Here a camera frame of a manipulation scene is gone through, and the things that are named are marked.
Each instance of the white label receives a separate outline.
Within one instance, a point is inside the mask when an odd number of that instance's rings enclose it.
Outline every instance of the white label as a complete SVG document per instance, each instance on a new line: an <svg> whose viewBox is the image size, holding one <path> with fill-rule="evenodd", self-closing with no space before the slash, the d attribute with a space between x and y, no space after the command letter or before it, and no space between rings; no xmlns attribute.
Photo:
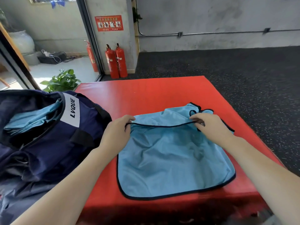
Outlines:
<svg viewBox="0 0 300 225"><path fill-rule="evenodd" d="M62 94L65 97L66 107L60 120L78 128L80 123L79 99L64 92Z"/></svg>

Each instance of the fire extinguisher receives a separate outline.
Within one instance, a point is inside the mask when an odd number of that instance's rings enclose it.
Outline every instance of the fire extinguisher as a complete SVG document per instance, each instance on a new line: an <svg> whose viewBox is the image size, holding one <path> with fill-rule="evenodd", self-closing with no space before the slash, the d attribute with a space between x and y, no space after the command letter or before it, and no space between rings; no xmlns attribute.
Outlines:
<svg viewBox="0 0 300 225"><path fill-rule="evenodd" d="M91 60L94 72L98 72L98 66L95 62L95 57L93 55L93 52L92 52L92 49L91 49L91 44L89 43L89 41L86 41L86 50L88 51L88 56Z"/></svg>
<svg viewBox="0 0 300 225"><path fill-rule="evenodd" d="M125 54L124 54L124 50L119 46L118 43L117 43L117 48L115 49L115 56L117 57L120 77L126 77L128 74L127 74L127 67L125 61Z"/></svg>
<svg viewBox="0 0 300 225"><path fill-rule="evenodd" d="M107 48L105 51L105 55L106 55L108 67L110 69L110 76L113 79L117 79L120 76L119 76L117 61L115 59L115 52L114 52L114 50L112 50L110 48L110 46L108 44L106 44L106 45L107 45Z"/></svg>

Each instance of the forearm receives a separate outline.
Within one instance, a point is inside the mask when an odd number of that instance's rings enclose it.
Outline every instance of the forearm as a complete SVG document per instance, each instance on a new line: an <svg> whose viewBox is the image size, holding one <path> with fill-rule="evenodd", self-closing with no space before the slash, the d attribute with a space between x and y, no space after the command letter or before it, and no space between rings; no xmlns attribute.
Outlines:
<svg viewBox="0 0 300 225"><path fill-rule="evenodd" d="M101 171L112 157L103 148L92 150L72 173L12 224L75 224Z"/></svg>
<svg viewBox="0 0 300 225"><path fill-rule="evenodd" d="M246 140L234 137L228 151L283 224L300 224L300 178L278 165Z"/></svg>

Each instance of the person's left hand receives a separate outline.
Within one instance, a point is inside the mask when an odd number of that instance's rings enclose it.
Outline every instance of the person's left hand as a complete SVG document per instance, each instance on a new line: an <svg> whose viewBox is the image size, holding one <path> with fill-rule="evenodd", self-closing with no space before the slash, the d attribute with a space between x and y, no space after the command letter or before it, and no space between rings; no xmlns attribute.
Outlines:
<svg viewBox="0 0 300 225"><path fill-rule="evenodd" d="M130 138L130 125L125 125L134 121L135 117L125 115L111 121L102 136L100 148L108 150L115 157L126 146Z"/></svg>

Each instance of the white floor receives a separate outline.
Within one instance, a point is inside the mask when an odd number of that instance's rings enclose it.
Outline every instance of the white floor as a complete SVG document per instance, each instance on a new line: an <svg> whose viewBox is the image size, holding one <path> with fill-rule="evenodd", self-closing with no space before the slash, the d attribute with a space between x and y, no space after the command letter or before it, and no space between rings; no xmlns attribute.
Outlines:
<svg viewBox="0 0 300 225"><path fill-rule="evenodd" d="M98 72L94 72L91 61L88 57L78 58L70 62L62 62L57 65L39 64L30 66L30 73L35 81L39 84L39 87L44 89L46 86L41 85L40 82L44 80L51 80L54 75L58 75L60 73L59 70L61 69L73 69L76 78L81 80L82 83L94 82L99 75ZM0 90L22 88L9 72L0 73L0 77L10 85L10 88L7 88L3 83L0 82Z"/></svg>

